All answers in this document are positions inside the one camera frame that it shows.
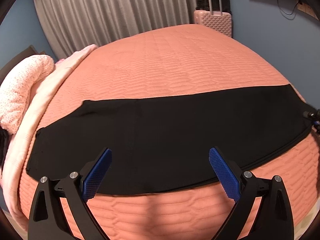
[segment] curtain fold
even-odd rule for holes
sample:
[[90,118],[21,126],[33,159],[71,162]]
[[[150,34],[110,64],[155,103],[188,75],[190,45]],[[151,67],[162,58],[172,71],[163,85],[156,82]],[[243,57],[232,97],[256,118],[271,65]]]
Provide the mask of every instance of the curtain fold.
[[193,23],[196,0],[34,0],[39,21],[61,59],[90,44]]

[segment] pink suitcase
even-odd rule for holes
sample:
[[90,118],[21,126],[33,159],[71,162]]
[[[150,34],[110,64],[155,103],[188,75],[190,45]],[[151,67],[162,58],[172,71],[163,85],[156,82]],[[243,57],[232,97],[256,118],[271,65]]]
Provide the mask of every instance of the pink suitcase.
[[231,14],[222,12],[222,2],[220,3],[220,11],[212,11],[212,1],[209,0],[210,11],[196,10],[194,11],[195,24],[200,24],[221,32],[232,37],[232,18]]

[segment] black cord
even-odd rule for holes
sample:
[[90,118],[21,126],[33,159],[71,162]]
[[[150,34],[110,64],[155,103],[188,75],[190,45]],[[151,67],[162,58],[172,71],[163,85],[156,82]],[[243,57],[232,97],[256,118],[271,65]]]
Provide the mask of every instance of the black cord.
[[277,5],[278,5],[280,11],[282,11],[282,12],[283,12],[284,14],[286,14],[286,15],[292,15],[292,14],[294,13],[295,8],[298,6],[298,3],[299,3],[299,1],[298,1],[298,2],[296,3],[296,5],[294,6],[292,12],[291,12],[290,14],[288,14],[288,13],[284,12],[284,11],[280,8],[279,0],[277,0]]

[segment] bed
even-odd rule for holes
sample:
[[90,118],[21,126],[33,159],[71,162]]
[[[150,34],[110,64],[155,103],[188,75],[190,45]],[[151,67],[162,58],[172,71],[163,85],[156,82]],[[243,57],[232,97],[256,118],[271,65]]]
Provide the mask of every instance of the bed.
[[[79,108],[85,100],[158,98],[244,87],[290,84],[259,55],[223,34],[199,25],[141,33],[91,51],[69,74],[48,103],[28,145],[19,174],[17,207],[30,213],[37,181],[27,171],[36,132]],[[280,175],[294,218],[295,237],[319,210],[319,138],[311,131],[278,157],[254,168],[257,177]],[[76,237],[81,234],[66,201],[62,204]],[[88,206],[111,239],[211,239],[233,201],[220,183],[179,191],[97,194]],[[259,200],[241,237],[248,234]]]

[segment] bed headboard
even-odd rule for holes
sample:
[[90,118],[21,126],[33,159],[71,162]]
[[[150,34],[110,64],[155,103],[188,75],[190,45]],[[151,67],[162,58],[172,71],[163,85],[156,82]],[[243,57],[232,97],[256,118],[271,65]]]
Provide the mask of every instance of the bed headboard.
[[24,60],[27,57],[32,55],[38,55],[38,52],[35,48],[30,45],[24,51],[20,52],[16,55],[12,60],[10,60],[3,68],[0,69],[0,85],[2,84],[4,78],[8,75],[8,73],[17,65],[19,62]]

